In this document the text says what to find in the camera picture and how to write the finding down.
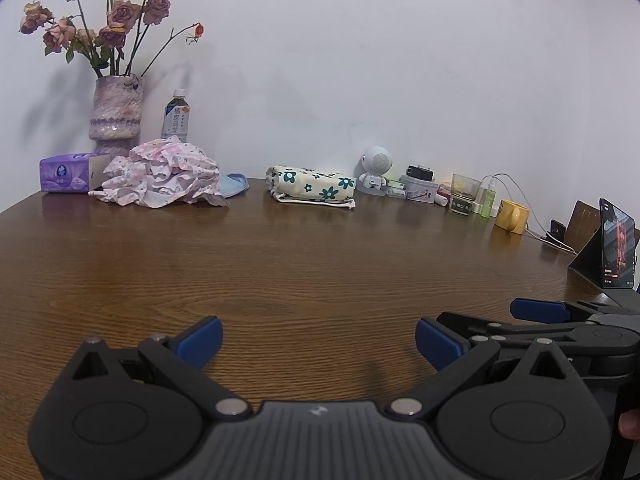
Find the brown tabletop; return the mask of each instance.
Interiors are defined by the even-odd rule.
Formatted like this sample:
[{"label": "brown tabletop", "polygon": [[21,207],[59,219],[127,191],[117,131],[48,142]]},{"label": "brown tabletop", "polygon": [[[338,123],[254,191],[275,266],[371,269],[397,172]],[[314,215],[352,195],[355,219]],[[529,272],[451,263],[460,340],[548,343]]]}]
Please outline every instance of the brown tabletop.
[{"label": "brown tabletop", "polygon": [[443,310],[510,320],[518,296],[592,299],[571,255],[438,205],[356,193],[152,210],[36,194],[0,214],[0,478],[39,478],[30,417],[87,336],[135,346],[215,314],[206,372],[261,399],[388,400],[431,373],[414,327]]}]

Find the tissue pack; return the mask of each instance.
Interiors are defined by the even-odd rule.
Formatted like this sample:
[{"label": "tissue pack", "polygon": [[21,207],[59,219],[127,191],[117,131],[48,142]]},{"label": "tissue pack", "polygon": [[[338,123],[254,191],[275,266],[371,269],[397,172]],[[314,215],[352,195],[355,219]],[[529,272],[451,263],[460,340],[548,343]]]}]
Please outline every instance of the tissue pack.
[{"label": "tissue pack", "polygon": [[104,168],[111,155],[70,153],[40,161],[40,189],[48,192],[86,193],[97,189],[105,179]]}]

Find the yellow mug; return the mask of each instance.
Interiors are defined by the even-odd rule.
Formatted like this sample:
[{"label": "yellow mug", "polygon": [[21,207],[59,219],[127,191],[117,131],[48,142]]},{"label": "yellow mug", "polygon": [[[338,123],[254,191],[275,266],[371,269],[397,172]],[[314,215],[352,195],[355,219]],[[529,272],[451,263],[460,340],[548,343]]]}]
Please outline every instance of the yellow mug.
[{"label": "yellow mug", "polygon": [[495,218],[495,225],[511,233],[521,235],[524,232],[528,218],[529,209],[511,200],[501,200],[498,216]]}]

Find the pink textured vase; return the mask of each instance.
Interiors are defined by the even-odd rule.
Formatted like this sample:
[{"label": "pink textured vase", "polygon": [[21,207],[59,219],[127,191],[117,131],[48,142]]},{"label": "pink textured vase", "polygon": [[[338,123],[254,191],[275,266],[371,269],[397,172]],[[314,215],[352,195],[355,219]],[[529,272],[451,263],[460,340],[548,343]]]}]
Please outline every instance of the pink textured vase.
[{"label": "pink textured vase", "polygon": [[144,82],[137,76],[108,75],[95,81],[89,138],[97,153],[129,155],[140,140]]}]

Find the blue gripper pad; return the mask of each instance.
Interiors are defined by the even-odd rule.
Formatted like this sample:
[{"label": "blue gripper pad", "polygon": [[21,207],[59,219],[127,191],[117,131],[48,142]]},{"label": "blue gripper pad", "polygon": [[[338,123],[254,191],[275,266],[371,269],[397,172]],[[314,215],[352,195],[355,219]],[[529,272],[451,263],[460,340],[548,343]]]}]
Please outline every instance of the blue gripper pad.
[{"label": "blue gripper pad", "polygon": [[428,317],[423,317],[415,326],[415,346],[438,371],[469,350],[466,339]]},{"label": "blue gripper pad", "polygon": [[171,339],[169,348],[187,364],[201,370],[222,347],[222,322],[208,316]]},{"label": "blue gripper pad", "polygon": [[537,321],[539,323],[564,323],[571,319],[571,313],[559,301],[527,300],[516,298],[509,309],[515,319]]}]

